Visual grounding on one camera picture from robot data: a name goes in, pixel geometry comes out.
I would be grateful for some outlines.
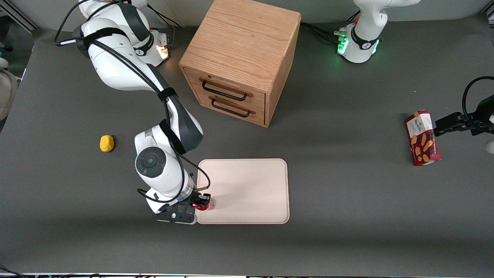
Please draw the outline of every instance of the yellow object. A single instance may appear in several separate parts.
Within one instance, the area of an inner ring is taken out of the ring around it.
[[[110,152],[115,147],[115,142],[111,135],[103,135],[99,141],[99,148],[103,152]]]

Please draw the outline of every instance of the plastic tray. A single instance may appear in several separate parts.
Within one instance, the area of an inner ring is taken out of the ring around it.
[[[214,209],[196,210],[200,224],[284,224],[290,217],[288,170],[283,159],[206,159]],[[197,187],[207,185],[199,172]]]

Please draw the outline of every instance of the wooden box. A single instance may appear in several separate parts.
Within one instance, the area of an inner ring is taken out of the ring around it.
[[[300,13],[215,0],[179,65],[199,103],[268,127],[290,72]]]

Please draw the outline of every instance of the black metal handle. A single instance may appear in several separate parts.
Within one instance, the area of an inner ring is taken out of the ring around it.
[[[226,109],[226,108],[223,108],[223,107],[221,107],[221,106],[215,105],[215,104],[214,104],[214,102],[215,102],[215,101],[216,101],[216,99],[212,99],[212,100],[211,100],[211,105],[212,105],[214,108],[218,108],[218,109],[220,109],[220,110],[223,110],[223,111],[228,112],[228,113],[232,113],[232,114],[237,115],[237,116],[242,117],[242,118],[247,118],[247,117],[250,115],[250,111],[247,111],[247,114],[240,114],[240,113],[237,113],[237,112],[232,111],[232,110],[230,110],[230,109]]]
[[[233,95],[229,95],[227,93],[222,93],[220,91],[207,88],[206,87],[206,84],[207,84],[206,83],[206,80],[204,80],[203,81],[203,89],[206,90],[206,91],[208,91],[208,92],[215,93],[215,94],[218,94],[218,95],[222,95],[224,97],[231,98],[231,99],[238,100],[238,101],[244,101],[247,98],[247,93],[245,93],[243,97],[236,97],[236,96],[233,96]]]

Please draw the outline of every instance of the gray tabletop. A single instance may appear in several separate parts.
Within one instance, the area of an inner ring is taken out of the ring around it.
[[[338,25],[325,26],[329,30]],[[19,272],[278,276],[494,275],[492,135],[438,139],[443,161],[414,167],[404,119],[460,111],[463,89],[493,73],[485,16],[393,22],[366,64],[301,29],[268,129],[199,106],[177,63],[160,67],[205,137],[187,156],[282,158],[290,220],[275,226],[156,222],[137,188],[133,137],[160,122],[152,92],[105,86],[89,60],[35,33],[0,135],[0,262]],[[492,93],[480,82],[469,109]],[[99,138],[117,147],[102,153]]]

